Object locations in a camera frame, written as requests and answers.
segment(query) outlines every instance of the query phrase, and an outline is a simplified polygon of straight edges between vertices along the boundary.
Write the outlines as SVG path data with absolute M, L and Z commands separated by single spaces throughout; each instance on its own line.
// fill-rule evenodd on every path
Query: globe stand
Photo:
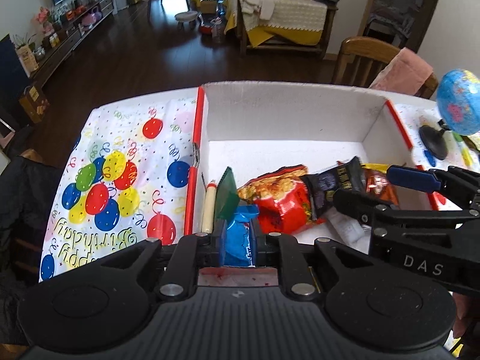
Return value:
M 438 122 L 440 130 L 430 126 L 422 126 L 418 129 L 421 141 L 434 157 L 443 161 L 448 154 L 447 144 L 443 139 L 445 131 L 450 131 L 450 128 L 445 124 L 443 120 Z

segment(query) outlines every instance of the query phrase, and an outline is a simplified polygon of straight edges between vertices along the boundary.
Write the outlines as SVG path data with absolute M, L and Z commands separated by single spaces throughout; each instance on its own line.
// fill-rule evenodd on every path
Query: blue globe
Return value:
M 471 135 L 480 131 L 480 80 L 470 71 L 448 72 L 438 86 L 440 115 L 453 131 Z

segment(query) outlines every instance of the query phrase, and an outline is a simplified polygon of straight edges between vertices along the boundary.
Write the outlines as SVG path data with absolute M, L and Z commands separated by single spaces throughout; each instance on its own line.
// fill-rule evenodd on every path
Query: wooden door frame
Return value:
M 415 22 L 412 26 L 412 31 L 408 41 L 406 42 L 406 47 L 410 50 L 417 52 L 422 44 L 423 38 L 430 26 L 431 18 L 434 15 L 435 8 L 437 7 L 438 0 L 425 0 L 426 3 L 422 6 L 420 12 L 415 18 Z M 363 35 L 365 26 L 367 24 L 368 16 L 370 15 L 371 6 L 373 5 L 374 0 L 367 0 L 365 10 L 363 12 L 362 21 L 360 22 L 360 27 L 358 29 L 358 36 Z

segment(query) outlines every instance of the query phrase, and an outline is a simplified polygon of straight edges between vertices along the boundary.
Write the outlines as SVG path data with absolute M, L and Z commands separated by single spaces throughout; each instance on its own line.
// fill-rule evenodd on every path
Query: wooden floor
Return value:
M 177 30 L 185 0 L 156 0 L 111 15 L 77 47 L 44 86 L 51 107 L 30 139 L 45 163 L 64 168 L 92 109 L 117 100 L 211 81 L 329 83 L 334 63 L 313 53 L 249 51 L 231 35 L 223 45 L 198 30 Z

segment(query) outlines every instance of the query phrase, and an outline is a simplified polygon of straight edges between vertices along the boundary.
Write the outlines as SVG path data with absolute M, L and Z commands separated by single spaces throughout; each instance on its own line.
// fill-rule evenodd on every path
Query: pink towel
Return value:
M 415 95 L 434 69 L 413 51 L 403 48 L 371 83 L 371 89 Z

